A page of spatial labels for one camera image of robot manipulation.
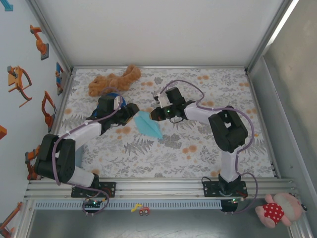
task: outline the black mounting plate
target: black mounting plate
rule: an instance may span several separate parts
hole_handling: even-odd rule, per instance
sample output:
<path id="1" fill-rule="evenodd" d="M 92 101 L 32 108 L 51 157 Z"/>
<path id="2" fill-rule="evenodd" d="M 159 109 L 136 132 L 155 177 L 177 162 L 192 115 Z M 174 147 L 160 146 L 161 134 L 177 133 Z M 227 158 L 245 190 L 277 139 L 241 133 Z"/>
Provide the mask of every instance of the black mounting plate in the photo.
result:
<path id="1" fill-rule="evenodd" d="M 219 181 L 204 181 L 204 195 L 205 197 L 247 197 L 248 191 L 246 182 L 240 181 L 235 191 L 231 195 L 224 195 L 219 188 Z"/>
<path id="2" fill-rule="evenodd" d="M 116 182 L 99 182 L 100 184 L 100 190 L 105 191 L 109 197 L 114 197 L 115 195 L 115 186 Z M 87 198 L 96 195 L 96 192 L 94 191 L 89 191 L 86 189 L 81 189 L 78 187 L 73 187 L 71 191 L 71 197 L 76 197 L 76 198 Z M 100 193 L 97 197 L 105 197 L 104 194 Z"/>

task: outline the brown teddy bear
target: brown teddy bear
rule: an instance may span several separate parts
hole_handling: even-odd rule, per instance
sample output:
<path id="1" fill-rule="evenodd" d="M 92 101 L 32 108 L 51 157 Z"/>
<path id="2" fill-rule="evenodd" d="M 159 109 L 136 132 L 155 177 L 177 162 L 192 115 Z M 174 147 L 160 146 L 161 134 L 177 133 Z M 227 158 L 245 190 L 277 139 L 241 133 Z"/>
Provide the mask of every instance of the brown teddy bear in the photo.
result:
<path id="1" fill-rule="evenodd" d="M 98 76 L 88 86 L 89 96 L 100 96 L 103 90 L 107 87 L 116 88 L 118 91 L 128 91 L 130 84 L 137 81 L 140 77 L 141 71 L 134 65 L 129 65 L 121 77 L 116 76 L 113 73 L 108 76 Z M 103 94 L 112 92 L 115 92 L 115 90 L 106 89 Z"/>

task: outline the white wall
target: white wall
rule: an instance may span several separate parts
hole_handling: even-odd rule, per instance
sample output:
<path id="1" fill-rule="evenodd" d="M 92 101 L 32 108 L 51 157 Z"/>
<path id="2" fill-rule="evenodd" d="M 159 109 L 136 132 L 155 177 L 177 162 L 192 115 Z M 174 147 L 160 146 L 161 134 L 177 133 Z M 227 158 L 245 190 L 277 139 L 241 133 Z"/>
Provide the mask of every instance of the white wall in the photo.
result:
<path id="1" fill-rule="evenodd" d="M 7 135 L 0 140 L 0 222 L 23 199 L 27 186 L 25 152 L 30 152 L 42 142 L 48 132 L 41 102 L 44 90 L 48 91 L 59 108 L 62 94 L 57 96 L 55 68 L 58 61 L 50 47 L 50 57 L 40 60 L 40 52 L 35 46 L 35 37 L 29 25 L 38 26 L 25 0 L 10 0 L 13 12 L 5 12 L 0 5 L 0 125 L 7 129 Z M 47 39 L 39 33 L 42 40 Z M 17 90 L 8 92 L 7 66 L 19 65 L 29 74 L 32 86 L 25 90 L 31 101 L 19 108 L 25 100 Z M 47 103 L 47 112 L 53 109 Z"/>
<path id="2" fill-rule="evenodd" d="M 73 65 L 244 65 L 282 0 L 38 0 Z"/>

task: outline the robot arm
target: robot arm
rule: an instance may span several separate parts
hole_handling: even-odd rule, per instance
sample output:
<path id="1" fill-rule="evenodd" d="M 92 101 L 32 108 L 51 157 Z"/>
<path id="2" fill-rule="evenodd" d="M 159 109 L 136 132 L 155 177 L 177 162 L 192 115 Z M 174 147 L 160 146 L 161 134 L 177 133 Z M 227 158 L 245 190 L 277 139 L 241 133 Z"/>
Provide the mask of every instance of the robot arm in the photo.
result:
<path id="1" fill-rule="evenodd" d="M 104 134 L 112 124 L 126 125 L 139 111 L 137 105 L 130 103 L 121 107 L 112 117 L 102 119 L 113 113 L 118 107 L 118 97 L 102 96 L 98 100 L 98 106 L 92 115 L 85 121 L 86 126 L 65 137 L 57 146 L 56 169 L 60 182 L 81 185 L 84 187 L 99 188 L 98 175 L 87 172 L 75 166 L 75 152 L 92 138 Z M 34 165 L 38 175 L 54 179 L 52 166 L 52 152 L 58 135 L 47 134 L 44 136 L 37 160 Z"/>
<path id="2" fill-rule="evenodd" d="M 177 116 L 210 125 L 214 139 L 221 149 L 219 186 L 224 194 L 230 194 L 241 180 L 236 173 L 235 161 L 237 152 L 248 137 L 248 131 L 241 119 L 234 111 L 224 109 L 216 112 L 198 108 L 196 102 L 186 102 L 176 87 L 167 90 L 166 95 L 171 105 L 166 105 L 166 100 L 161 95 L 156 96 L 160 107 L 151 112 L 151 119 L 160 121 Z"/>

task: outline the small toy car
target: small toy car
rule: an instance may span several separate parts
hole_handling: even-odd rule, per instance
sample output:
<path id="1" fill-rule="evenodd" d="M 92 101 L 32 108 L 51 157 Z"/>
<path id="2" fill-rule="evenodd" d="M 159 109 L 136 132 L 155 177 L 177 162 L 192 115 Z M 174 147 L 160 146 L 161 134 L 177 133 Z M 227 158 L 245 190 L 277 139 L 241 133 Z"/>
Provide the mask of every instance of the small toy car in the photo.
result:
<path id="1" fill-rule="evenodd" d="M 150 210 L 149 210 L 148 207 L 143 207 L 143 208 L 141 208 L 141 209 L 139 210 L 139 215 L 140 215 L 140 216 L 143 216 L 143 215 L 148 216 L 149 213 L 150 213 Z"/>

